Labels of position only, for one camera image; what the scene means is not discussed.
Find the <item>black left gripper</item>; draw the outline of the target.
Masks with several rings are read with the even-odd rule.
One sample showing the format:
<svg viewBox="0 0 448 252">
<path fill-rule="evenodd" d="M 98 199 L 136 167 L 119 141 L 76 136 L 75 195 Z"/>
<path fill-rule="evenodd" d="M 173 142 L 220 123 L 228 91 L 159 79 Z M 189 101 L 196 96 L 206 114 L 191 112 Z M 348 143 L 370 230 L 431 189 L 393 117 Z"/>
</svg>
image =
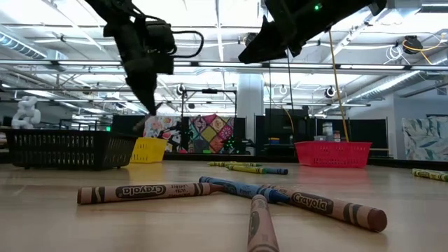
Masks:
<svg viewBox="0 0 448 252">
<path fill-rule="evenodd" d="M 117 45 L 120 57 L 127 74 L 126 83 L 130 86 L 134 95 L 146 107 L 149 114 L 155 116 L 154 92 L 157 87 L 157 74 L 154 70 L 154 57 L 149 52 L 148 25 L 158 25 L 160 19 L 150 17 L 104 17 L 106 26 L 103 30 L 104 37 L 113 37 Z"/>
</svg>

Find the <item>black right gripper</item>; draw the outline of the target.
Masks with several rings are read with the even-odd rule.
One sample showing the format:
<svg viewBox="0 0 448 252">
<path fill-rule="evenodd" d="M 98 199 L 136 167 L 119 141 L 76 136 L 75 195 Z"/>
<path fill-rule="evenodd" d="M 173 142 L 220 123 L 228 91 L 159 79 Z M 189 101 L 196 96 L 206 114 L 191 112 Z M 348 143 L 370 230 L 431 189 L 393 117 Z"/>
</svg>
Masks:
<svg viewBox="0 0 448 252">
<path fill-rule="evenodd" d="M 305 43 L 340 20 L 368 5 L 368 0 L 265 0 L 274 18 L 264 15 L 262 27 L 239 54 L 245 64 L 266 62 L 301 53 Z"/>
</svg>

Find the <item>black plastic basket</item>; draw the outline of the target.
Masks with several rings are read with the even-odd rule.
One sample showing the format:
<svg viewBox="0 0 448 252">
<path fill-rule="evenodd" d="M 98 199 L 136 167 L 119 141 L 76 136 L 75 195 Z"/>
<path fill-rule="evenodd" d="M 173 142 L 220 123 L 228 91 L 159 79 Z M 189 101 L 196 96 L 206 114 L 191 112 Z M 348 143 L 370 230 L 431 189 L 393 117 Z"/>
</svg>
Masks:
<svg viewBox="0 0 448 252">
<path fill-rule="evenodd" d="M 16 167 L 121 168 L 130 163 L 137 138 L 107 131 L 7 129 L 10 158 Z"/>
</svg>

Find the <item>brown crayon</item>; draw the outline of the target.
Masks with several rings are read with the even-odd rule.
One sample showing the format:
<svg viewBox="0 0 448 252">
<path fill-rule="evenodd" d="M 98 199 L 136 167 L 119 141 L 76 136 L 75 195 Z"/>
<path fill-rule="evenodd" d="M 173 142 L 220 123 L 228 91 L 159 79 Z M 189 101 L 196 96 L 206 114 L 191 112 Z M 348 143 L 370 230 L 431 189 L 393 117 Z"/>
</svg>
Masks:
<svg viewBox="0 0 448 252">
<path fill-rule="evenodd" d="M 267 199 L 262 195 L 251 201 L 247 252 L 279 252 Z"/>
<path fill-rule="evenodd" d="M 381 209 L 340 199 L 330 199 L 279 185 L 265 184 L 262 186 L 278 190 L 280 193 L 289 196 L 290 205 L 370 231 L 381 232 L 386 229 L 388 223 L 386 213 Z"/>
<path fill-rule="evenodd" d="M 223 191 L 213 183 L 175 183 L 84 187 L 78 190 L 77 204 L 101 204 L 175 197 L 195 197 Z"/>
</svg>

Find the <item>small black panel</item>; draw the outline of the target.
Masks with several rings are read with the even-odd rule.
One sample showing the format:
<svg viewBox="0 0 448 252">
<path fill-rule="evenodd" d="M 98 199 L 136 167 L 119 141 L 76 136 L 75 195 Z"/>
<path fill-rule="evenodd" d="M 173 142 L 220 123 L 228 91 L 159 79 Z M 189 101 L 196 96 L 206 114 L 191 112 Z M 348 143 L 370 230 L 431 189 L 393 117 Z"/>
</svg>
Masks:
<svg viewBox="0 0 448 252">
<path fill-rule="evenodd" d="M 133 130 L 134 126 L 142 119 L 144 119 L 143 115 L 113 115 L 111 131 L 142 137 L 144 135 L 143 127 L 140 127 L 138 130 Z"/>
</svg>

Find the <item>yellow plastic basket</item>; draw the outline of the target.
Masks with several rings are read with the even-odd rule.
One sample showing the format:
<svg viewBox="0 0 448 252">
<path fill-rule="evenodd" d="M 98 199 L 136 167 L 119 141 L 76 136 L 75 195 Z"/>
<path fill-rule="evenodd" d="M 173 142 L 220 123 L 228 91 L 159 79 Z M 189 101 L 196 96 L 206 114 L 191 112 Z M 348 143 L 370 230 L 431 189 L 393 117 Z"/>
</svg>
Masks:
<svg viewBox="0 0 448 252">
<path fill-rule="evenodd" d="M 134 145 L 131 163 L 161 162 L 165 154 L 166 139 L 139 137 Z"/>
</svg>

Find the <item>white round pillar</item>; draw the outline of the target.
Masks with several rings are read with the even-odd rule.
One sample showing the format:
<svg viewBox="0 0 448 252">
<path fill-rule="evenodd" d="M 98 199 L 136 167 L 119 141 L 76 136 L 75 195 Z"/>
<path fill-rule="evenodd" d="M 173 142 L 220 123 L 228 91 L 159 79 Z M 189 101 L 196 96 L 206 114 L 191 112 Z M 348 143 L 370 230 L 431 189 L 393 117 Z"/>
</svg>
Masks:
<svg viewBox="0 0 448 252">
<path fill-rule="evenodd" d="M 237 86 L 237 117 L 246 119 L 246 136 L 256 142 L 256 116 L 263 114 L 264 79 L 262 74 L 243 73 Z"/>
</svg>

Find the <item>colourful patchwork quilt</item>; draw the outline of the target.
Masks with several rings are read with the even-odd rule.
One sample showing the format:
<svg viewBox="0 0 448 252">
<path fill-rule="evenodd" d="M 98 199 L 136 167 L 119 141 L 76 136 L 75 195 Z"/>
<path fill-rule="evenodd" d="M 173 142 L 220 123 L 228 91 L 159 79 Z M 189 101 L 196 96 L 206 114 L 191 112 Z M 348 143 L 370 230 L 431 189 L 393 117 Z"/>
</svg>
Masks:
<svg viewBox="0 0 448 252">
<path fill-rule="evenodd" d="M 218 114 L 159 115 L 147 119 L 143 136 L 167 140 L 168 153 L 223 153 L 225 141 L 234 135 L 235 119 Z"/>
</svg>

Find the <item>stacked plastic containers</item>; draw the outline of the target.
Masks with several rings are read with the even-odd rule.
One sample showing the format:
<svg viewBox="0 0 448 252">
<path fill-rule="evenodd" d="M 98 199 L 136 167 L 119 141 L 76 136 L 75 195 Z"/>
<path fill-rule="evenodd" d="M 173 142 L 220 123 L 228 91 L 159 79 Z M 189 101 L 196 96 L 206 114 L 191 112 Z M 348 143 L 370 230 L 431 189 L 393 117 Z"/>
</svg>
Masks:
<svg viewBox="0 0 448 252">
<path fill-rule="evenodd" d="M 322 125 L 322 134 L 314 136 L 314 140 L 340 142 L 342 138 L 340 131 L 333 129 L 333 124 L 331 122 L 325 122 Z"/>
</svg>

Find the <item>red plastic basket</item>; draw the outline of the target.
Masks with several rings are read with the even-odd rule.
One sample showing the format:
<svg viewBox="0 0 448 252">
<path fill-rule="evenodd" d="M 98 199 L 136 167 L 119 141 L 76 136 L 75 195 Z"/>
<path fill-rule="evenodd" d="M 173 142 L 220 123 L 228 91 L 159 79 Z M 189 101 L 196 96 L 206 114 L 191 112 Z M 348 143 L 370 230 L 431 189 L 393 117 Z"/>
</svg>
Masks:
<svg viewBox="0 0 448 252">
<path fill-rule="evenodd" d="M 364 168 L 370 142 L 303 141 L 295 143 L 298 162 L 309 167 Z"/>
</svg>

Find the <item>black partition panels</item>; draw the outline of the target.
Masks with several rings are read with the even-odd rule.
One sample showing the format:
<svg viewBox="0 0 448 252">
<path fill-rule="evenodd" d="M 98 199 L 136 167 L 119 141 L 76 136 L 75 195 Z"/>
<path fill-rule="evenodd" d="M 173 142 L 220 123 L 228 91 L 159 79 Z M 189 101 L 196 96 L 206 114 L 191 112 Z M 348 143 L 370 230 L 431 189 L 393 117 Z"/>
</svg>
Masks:
<svg viewBox="0 0 448 252">
<path fill-rule="evenodd" d="M 267 108 L 264 115 L 255 117 L 255 154 L 293 156 L 294 143 L 323 136 L 325 124 L 332 125 L 332 129 L 340 133 L 341 140 L 345 140 L 340 119 L 313 118 L 303 109 Z M 373 148 L 381 150 L 381 155 L 389 147 L 385 119 L 347 119 L 346 126 L 350 141 L 370 142 Z"/>
</svg>

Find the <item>leaf print panel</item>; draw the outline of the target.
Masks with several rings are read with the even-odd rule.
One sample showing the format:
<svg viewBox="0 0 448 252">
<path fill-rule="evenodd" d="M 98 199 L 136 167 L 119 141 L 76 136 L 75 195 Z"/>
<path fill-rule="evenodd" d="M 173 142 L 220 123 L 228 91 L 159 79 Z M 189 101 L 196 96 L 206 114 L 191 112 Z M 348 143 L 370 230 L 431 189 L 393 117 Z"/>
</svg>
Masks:
<svg viewBox="0 0 448 252">
<path fill-rule="evenodd" d="M 448 116 L 402 119 L 407 160 L 448 162 Z"/>
</svg>

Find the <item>black metal stand frame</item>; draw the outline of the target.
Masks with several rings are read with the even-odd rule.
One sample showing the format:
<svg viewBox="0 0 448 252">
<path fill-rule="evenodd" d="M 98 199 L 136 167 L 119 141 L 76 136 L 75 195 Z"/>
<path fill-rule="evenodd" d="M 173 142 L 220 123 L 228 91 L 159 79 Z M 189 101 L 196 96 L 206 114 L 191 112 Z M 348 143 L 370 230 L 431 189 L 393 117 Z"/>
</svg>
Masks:
<svg viewBox="0 0 448 252">
<path fill-rule="evenodd" d="M 237 119 L 237 91 L 205 88 L 201 90 L 181 89 L 181 117 L 218 114 Z M 235 136 L 225 141 L 224 152 L 230 153 L 235 145 Z"/>
</svg>

